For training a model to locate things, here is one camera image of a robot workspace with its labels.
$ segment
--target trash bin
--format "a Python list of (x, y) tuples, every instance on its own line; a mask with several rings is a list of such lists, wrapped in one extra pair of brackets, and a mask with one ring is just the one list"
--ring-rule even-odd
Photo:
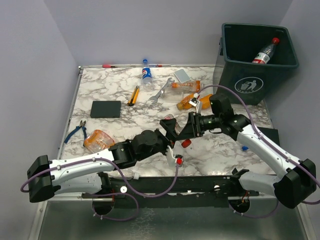
[[(252, 63), (261, 48), (279, 38), (273, 57), (267, 64)], [(299, 66), (288, 32), (280, 26), (224, 23), (220, 39), (213, 79), (221, 74), (219, 84), (236, 92), (246, 104), (257, 105), (279, 83), (288, 79)], [(217, 93), (226, 94), (231, 103), (239, 100), (228, 91), (218, 88)]]

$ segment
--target marble table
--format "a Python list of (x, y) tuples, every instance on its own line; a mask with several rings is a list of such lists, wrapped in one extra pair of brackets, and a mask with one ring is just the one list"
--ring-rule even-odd
[[(176, 103), (181, 96), (159, 98), (158, 103), (152, 105), (148, 99), (154, 96), (165, 84), (169, 77), (174, 77), (174, 71), (184, 69), (193, 80), (201, 80), (205, 85), (213, 83), (214, 67), (162, 67), (152, 68), (151, 73), (155, 80), (155, 90), (151, 92), (141, 89), (136, 104), (127, 106), (127, 102), (136, 85), (141, 85), (142, 69), (140, 67), (127, 68), (85, 68), (81, 77), (74, 110), (71, 115), (68, 132), (86, 120), (88, 135), (100, 129), (121, 142), (132, 139), (143, 130), (162, 129), (159, 120), (167, 114), (172, 114), (181, 126), (187, 121), (188, 112), (179, 111)], [(206, 89), (206, 94), (213, 90)], [(121, 101), (120, 118), (90, 118), (92, 101)], [(233, 104), (237, 114), (246, 114), (242, 105)], [(261, 102), (257, 106), (249, 106), (253, 119), (258, 127), (271, 128), (266, 105)], [(203, 110), (203, 115), (212, 114), (210, 109)], [(78, 131), (64, 146), (62, 159), (70, 159), (89, 155), (90, 152), (83, 147), (83, 133)], [(249, 169), (259, 174), (272, 174), (273, 171), (252, 151), (242, 151), (241, 145), (224, 134), (206, 132), (203, 137), (192, 139), (188, 148), (182, 148), (176, 143), (174, 153), (182, 154), (183, 166), (179, 169), (179, 176), (211, 176), (230, 175), (234, 168)], [(143, 177), (174, 176), (175, 169), (168, 166), (165, 156), (158, 153), (134, 167), (123, 170), (127, 177), (139, 173)]]

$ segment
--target metal wrench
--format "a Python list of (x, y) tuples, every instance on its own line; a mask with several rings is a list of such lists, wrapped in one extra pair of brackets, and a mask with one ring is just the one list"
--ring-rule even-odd
[(174, 82), (175, 80), (172, 79), (172, 77), (169, 77), (168, 80), (166, 81), (166, 84), (160, 89), (160, 91), (156, 95), (149, 98), (149, 100), (153, 100), (151, 104), (156, 104), (158, 102), (158, 98), (165, 92), (165, 89)]

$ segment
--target blue label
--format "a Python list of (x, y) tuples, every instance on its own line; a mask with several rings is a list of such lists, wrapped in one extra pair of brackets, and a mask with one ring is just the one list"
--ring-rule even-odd
[(151, 71), (150, 71), (149, 67), (145, 67), (144, 69), (142, 69), (142, 79), (145, 79), (147, 77), (152, 78)]

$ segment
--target blue-handled pliers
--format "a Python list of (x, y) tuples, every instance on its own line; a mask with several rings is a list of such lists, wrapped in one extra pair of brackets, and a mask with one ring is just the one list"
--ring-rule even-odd
[(86, 125), (86, 121), (80, 121), (80, 125), (79, 126), (76, 126), (75, 127), (75, 129), (72, 131), (72, 132), (70, 132), (69, 134), (68, 134), (68, 136), (66, 136), (66, 138), (65, 138), (65, 140), (64, 140), (64, 143), (66, 144), (68, 141), (69, 141), (69, 139), (71, 138), (71, 136), (73, 135), (73, 134), (75, 134), (76, 132), (78, 132), (78, 130), (80, 129), (80, 128), (82, 128), (82, 131), (83, 131), (83, 135), (84, 135), (84, 139), (86, 139), (87, 138), (87, 133), (86, 133), (86, 127), (85, 127), (85, 125)]

